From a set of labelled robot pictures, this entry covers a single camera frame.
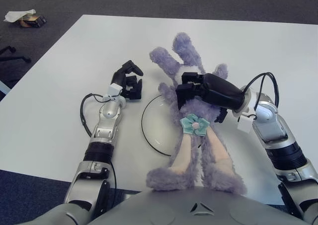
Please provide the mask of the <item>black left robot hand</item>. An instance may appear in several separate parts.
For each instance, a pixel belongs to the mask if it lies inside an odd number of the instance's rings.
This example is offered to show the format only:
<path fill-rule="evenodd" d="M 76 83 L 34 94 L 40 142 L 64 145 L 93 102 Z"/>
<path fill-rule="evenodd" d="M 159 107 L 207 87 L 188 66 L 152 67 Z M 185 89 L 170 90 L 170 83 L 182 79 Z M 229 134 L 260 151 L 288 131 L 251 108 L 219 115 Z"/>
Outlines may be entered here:
<path fill-rule="evenodd" d="M 111 83 L 122 87 L 120 95 L 124 98 L 139 100 L 142 97 L 142 79 L 137 80 L 136 75 L 127 76 L 130 73 L 135 73 L 138 76 L 144 75 L 142 70 L 129 60 L 113 74 Z"/>

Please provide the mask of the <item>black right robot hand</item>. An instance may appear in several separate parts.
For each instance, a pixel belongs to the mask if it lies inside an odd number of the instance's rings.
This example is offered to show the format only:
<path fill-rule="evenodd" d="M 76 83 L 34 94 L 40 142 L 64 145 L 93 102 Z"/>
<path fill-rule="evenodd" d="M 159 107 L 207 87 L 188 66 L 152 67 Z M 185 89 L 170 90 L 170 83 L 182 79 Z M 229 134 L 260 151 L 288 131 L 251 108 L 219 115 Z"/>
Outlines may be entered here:
<path fill-rule="evenodd" d="M 244 103 L 245 96 L 242 90 L 214 74 L 200 75 L 193 72 L 182 74 L 182 84 L 175 90 L 177 105 L 180 109 L 188 100 L 200 97 L 204 102 L 221 108 L 220 115 L 215 122 L 222 123 L 227 110 L 238 110 Z"/>

